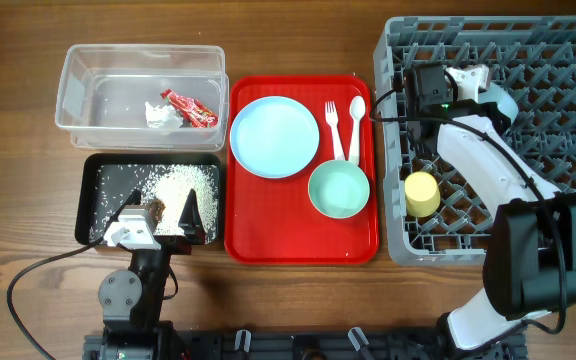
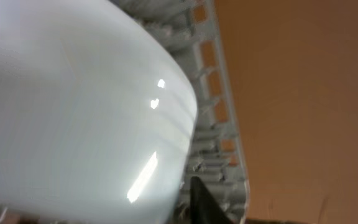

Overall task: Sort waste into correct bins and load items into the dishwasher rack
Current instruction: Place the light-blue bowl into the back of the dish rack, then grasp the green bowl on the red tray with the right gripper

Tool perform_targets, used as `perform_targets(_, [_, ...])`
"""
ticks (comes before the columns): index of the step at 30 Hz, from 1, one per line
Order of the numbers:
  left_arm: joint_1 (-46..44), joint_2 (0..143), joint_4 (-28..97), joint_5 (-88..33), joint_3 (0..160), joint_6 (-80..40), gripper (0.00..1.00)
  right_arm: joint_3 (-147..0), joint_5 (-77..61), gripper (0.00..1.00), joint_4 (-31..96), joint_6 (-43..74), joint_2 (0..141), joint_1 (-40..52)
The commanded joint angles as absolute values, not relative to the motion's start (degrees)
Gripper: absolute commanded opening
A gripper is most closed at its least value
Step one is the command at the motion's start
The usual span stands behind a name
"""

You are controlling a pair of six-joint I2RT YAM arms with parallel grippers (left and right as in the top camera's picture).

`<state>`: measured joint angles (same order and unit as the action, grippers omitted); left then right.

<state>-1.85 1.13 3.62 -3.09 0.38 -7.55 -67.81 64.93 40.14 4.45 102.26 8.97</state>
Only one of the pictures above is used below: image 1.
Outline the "white plastic fork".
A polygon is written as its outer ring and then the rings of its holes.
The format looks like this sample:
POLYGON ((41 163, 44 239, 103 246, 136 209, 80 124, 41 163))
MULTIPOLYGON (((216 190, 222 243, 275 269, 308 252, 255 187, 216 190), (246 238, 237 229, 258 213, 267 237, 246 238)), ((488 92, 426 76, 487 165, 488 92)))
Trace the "white plastic fork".
POLYGON ((325 121, 330 127, 331 131, 334 159, 344 160, 345 155, 338 129, 339 118, 335 103, 333 101, 327 101, 324 105, 324 111, 325 121))

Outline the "small light blue bowl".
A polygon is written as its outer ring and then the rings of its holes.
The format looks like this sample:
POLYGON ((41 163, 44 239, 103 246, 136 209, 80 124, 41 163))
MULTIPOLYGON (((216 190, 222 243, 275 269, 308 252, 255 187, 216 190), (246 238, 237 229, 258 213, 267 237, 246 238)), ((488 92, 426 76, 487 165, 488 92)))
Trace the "small light blue bowl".
POLYGON ((513 124, 519 114, 519 107, 513 97, 501 86, 491 83, 486 91, 479 93, 479 103, 494 102, 498 110, 513 124))

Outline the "green bowl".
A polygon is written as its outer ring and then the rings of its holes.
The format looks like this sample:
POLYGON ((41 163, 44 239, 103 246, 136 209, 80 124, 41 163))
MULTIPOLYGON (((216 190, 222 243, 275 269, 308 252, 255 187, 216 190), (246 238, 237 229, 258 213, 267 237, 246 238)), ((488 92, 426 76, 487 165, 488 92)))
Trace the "green bowl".
POLYGON ((347 219, 357 215, 368 203, 370 184, 357 165, 345 160, 330 160, 312 172, 308 196, 322 215, 347 219))

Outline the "white rice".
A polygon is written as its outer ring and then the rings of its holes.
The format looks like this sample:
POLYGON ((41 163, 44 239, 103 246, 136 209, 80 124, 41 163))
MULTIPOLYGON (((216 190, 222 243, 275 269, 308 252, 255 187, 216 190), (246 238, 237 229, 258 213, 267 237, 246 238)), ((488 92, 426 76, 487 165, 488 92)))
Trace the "white rice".
POLYGON ((141 192, 141 202, 158 205, 157 236, 181 235, 179 220, 191 191, 196 193, 206 241, 217 239, 219 225, 219 169, 215 165, 108 164, 97 170, 93 181, 92 213, 86 217, 84 238, 103 235, 106 222, 133 190, 141 192))

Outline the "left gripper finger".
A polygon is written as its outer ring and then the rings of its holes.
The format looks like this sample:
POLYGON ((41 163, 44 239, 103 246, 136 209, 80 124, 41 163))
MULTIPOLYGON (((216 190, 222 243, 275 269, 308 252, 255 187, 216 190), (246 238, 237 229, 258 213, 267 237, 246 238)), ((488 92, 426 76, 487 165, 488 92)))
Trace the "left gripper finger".
POLYGON ((188 193, 186 202, 181 212, 178 226, 185 235, 204 235, 205 230, 199 213, 197 194, 194 189, 188 193))
POLYGON ((141 203, 141 191, 139 189, 134 189, 128 197, 121 203, 118 210, 115 212, 115 217, 118 218, 120 213, 128 205, 139 205, 141 203))

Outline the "large light blue plate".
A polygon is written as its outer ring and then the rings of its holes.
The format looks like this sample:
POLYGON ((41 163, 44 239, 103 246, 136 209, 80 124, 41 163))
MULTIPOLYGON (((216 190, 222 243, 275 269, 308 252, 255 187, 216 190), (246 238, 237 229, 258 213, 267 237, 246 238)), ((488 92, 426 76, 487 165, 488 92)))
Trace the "large light blue plate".
POLYGON ((320 143, 318 123, 300 102, 267 96, 245 105, 230 131, 231 153, 249 173, 281 179, 306 168, 320 143))

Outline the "white tissue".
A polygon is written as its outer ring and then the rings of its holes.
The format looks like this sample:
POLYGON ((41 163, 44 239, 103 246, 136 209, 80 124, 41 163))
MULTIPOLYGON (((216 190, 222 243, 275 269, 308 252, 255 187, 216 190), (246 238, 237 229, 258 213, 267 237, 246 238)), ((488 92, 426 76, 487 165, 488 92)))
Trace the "white tissue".
POLYGON ((177 129, 183 125, 183 117, 172 105, 152 106, 146 102, 145 117, 149 128, 177 129))

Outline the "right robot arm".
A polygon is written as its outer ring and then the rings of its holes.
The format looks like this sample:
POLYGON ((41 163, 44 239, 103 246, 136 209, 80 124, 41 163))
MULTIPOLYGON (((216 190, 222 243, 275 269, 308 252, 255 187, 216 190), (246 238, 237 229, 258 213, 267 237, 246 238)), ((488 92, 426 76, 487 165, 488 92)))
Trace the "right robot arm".
POLYGON ((443 315, 453 357, 483 351, 522 327, 558 334, 576 304, 576 193, 535 174, 501 139, 493 103, 431 105, 416 135, 471 186, 493 218, 483 288, 443 315))

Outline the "red snack wrapper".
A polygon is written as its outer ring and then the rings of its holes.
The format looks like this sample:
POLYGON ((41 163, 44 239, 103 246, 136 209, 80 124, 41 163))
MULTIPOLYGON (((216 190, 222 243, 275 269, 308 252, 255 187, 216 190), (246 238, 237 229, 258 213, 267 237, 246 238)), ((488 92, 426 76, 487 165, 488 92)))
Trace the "red snack wrapper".
POLYGON ((165 90, 160 96, 194 128, 212 128, 218 124, 219 117, 194 98, 179 95, 171 89, 165 90))

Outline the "yellow cup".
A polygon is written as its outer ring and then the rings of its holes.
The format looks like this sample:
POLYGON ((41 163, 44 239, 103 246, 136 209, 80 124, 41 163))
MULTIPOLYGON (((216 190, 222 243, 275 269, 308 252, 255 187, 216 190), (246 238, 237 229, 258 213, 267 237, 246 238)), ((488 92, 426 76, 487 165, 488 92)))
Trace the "yellow cup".
POLYGON ((441 197, 436 179, 429 173, 411 173, 404 181, 407 214, 428 217, 439 208, 441 197))

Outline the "white plastic spoon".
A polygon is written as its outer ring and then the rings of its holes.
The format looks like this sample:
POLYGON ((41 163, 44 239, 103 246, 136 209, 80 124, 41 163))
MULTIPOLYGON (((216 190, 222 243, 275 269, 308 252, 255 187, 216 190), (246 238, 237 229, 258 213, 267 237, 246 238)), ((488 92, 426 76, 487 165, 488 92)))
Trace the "white plastic spoon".
POLYGON ((360 127, 361 120, 366 114, 366 103, 362 96, 355 96, 349 106, 349 114, 353 121, 348 161, 359 165, 360 160, 360 127))

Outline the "brown food scrap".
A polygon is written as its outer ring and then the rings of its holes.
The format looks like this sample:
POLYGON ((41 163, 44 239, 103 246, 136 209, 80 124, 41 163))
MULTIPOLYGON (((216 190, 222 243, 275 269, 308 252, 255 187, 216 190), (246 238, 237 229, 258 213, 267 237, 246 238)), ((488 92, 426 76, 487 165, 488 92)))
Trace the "brown food scrap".
POLYGON ((165 208, 165 204, 158 198, 155 198, 148 204, 149 214, 151 215, 155 224, 159 224, 161 222, 165 208))

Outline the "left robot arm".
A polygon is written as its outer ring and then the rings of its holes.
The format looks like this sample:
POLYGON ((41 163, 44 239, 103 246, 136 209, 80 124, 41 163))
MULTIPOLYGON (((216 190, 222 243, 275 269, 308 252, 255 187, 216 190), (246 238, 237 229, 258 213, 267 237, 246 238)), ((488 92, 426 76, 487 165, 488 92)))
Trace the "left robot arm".
POLYGON ((101 338, 85 341, 85 359, 188 359, 189 350, 170 321, 160 319, 170 258, 188 254, 206 239, 194 190, 190 190, 178 225, 183 234, 161 240, 155 235, 157 216, 133 191, 106 224, 103 239, 109 246, 131 253, 126 270, 109 274, 100 284, 103 309, 101 338))

